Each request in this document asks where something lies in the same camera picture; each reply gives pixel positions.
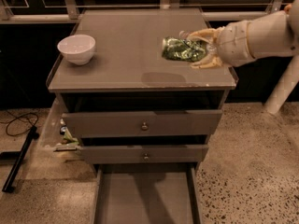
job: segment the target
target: white pole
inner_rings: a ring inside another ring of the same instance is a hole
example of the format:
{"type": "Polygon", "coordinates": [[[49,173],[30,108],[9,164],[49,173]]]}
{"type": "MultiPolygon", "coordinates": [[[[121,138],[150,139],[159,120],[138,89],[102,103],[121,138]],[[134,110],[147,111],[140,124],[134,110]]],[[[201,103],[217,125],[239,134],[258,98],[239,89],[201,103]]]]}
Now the white pole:
{"type": "Polygon", "coordinates": [[[265,109],[276,114],[299,82],[299,56],[294,56],[265,103],[265,109]]]}

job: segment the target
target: bowl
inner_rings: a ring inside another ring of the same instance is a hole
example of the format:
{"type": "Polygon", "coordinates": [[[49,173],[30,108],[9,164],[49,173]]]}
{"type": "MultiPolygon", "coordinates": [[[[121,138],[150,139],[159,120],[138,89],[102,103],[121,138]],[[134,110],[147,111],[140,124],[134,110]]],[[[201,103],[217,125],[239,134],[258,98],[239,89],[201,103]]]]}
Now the bowl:
{"type": "Polygon", "coordinates": [[[95,52],[95,40],[89,35],[71,35],[61,40],[57,49],[71,63],[88,63],[95,52]]]}

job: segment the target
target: drawer knob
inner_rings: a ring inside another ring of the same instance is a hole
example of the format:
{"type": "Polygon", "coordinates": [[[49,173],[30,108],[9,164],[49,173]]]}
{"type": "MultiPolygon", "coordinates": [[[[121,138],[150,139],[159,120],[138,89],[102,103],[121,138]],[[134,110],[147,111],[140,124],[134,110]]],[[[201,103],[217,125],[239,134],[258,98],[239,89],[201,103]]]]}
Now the drawer knob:
{"type": "Polygon", "coordinates": [[[149,154],[145,153],[145,154],[143,155],[143,160],[144,160],[144,161],[148,161],[149,159],[150,159],[149,154]]]}
{"type": "Polygon", "coordinates": [[[141,130],[146,131],[149,129],[149,125],[146,122],[142,123],[141,130]]]}

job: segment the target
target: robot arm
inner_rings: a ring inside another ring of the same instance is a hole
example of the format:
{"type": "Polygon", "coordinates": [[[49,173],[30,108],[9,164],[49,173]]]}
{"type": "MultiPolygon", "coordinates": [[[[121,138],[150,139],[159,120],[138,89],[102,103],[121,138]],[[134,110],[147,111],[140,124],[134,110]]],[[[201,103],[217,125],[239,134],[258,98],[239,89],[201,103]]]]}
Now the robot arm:
{"type": "Polygon", "coordinates": [[[238,67],[271,56],[299,55],[299,0],[285,11],[276,12],[253,21],[229,23],[218,29],[191,33],[187,38],[209,40],[210,54],[192,67],[208,68],[224,63],[238,67]]]}

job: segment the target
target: terrazzo floor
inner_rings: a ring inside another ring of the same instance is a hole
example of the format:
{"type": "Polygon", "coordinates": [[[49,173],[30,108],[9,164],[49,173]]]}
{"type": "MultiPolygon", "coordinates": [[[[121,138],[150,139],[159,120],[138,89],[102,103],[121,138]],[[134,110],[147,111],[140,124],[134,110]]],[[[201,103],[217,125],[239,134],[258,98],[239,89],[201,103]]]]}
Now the terrazzo floor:
{"type": "MultiPolygon", "coordinates": [[[[41,133],[50,110],[10,112],[36,112],[41,133]]],[[[0,122],[11,119],[0,111],[0,122]]],[[[26,125],[17,122],[9,130],[18,133],[26,125]]],[[[0,124],[0,152],[20,150],[26,135],[7,136],[6,126],[0,124]]],[[[225,104],[197,172],[204,223],[299,223],[298,131],[299,103],[285,104],[275,116],[260,103],[225,104]]],[[[15,191],[0,192],[1,224],[90,223],[96,189],[93,170],[76,152],[53,152],[54,146],[43,137],[32,142],[15,191]]],[[[0,165],[1,188],[11,167],[0,165]]]]}

